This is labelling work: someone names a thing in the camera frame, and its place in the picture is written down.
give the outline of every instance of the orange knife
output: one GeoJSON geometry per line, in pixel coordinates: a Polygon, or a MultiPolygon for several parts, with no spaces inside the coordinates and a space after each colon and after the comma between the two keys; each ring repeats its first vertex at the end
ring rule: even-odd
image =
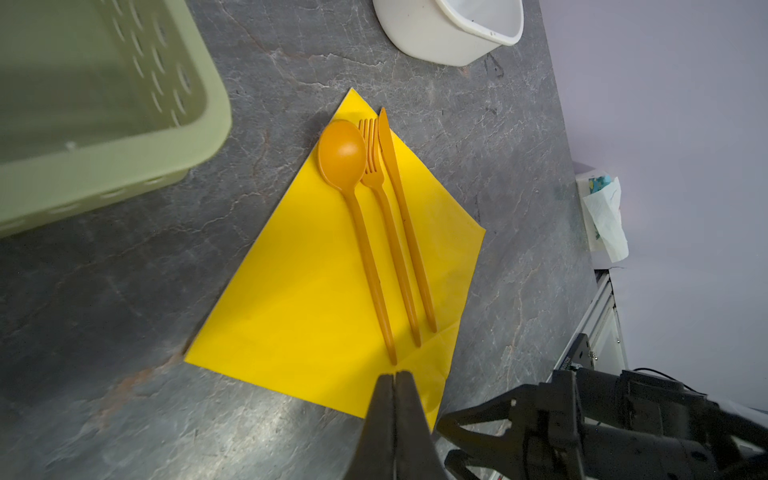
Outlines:
{"type": "Polygon", "coordinates": [[[422,251],[419,249],[419,242],[416,241],[416,233],[413,231],[413,222],[411,221],[411,214],[408,212],[406,194],[402,190],[400,170],[397,168],[397,156],[395,156],[395,144],[392,142],[392,131],[389,129],[389,119],[386,116],[385,108],[382,108],[382,113],[379,115],[379,143],[382,146],[384,165],[386,165],[386,170],[389,173],[389,180],[392,181],[395,197],[397,197],[397,203],[400,206],[402,224],[406,230],[408,250],[411,252],[411,260],[413,260],[416,282],[419,285],[419,293],[421,294],[424,310],[427,314],[427,323],[429,323],[429,328],[432,329],[433,332],[437,332],[437,320],[435,319],[435,307],[432,304],[432,292],[429,291],[429,283],[427,282],[427,272],[424,268],[422,251]]]}

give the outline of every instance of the white tissue paper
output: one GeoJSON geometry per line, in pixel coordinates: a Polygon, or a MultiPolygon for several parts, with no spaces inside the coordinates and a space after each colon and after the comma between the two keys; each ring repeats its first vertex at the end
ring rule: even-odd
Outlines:
{"type": "Polygon", "coordinates": [[[592,217],[595,228],[600,234],[600,240],[611,262],[623,260],[629,256],[629,246],[624,229],[621,228],[621,184],[618,177],[601,190],[583,197],[584,205],[592,217]]]}

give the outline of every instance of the countertop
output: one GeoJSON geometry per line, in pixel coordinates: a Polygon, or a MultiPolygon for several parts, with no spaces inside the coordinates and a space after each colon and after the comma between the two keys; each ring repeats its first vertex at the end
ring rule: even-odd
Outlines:
{"type": "Polygon", "coordinates": [[[349,88],[488,231],[442,411],[546,379],[596,286],[538,2],[464,68],[400,53],[370,1],[188,3],[231,135],[179,184],[0,240],[0,476],[342,475],[361,419],[181,360],[349,88]]]}

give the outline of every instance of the wall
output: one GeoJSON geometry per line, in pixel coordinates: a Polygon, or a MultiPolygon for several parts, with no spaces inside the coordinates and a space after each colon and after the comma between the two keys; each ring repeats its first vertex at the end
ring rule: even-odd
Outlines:
{"type": "Polygon", "coordinates": [[[572,157],[621,179],[631,367],[768,409],[768,2],[541,10],[572,157]]]}

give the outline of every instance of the green plastic basket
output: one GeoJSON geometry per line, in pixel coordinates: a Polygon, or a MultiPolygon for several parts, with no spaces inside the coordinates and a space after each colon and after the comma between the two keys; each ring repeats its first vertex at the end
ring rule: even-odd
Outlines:
{"type": "Polygon", "coordinates": [[[5,2],[0,237],[172,184],[232,114],[184,0],[5,2]]]}

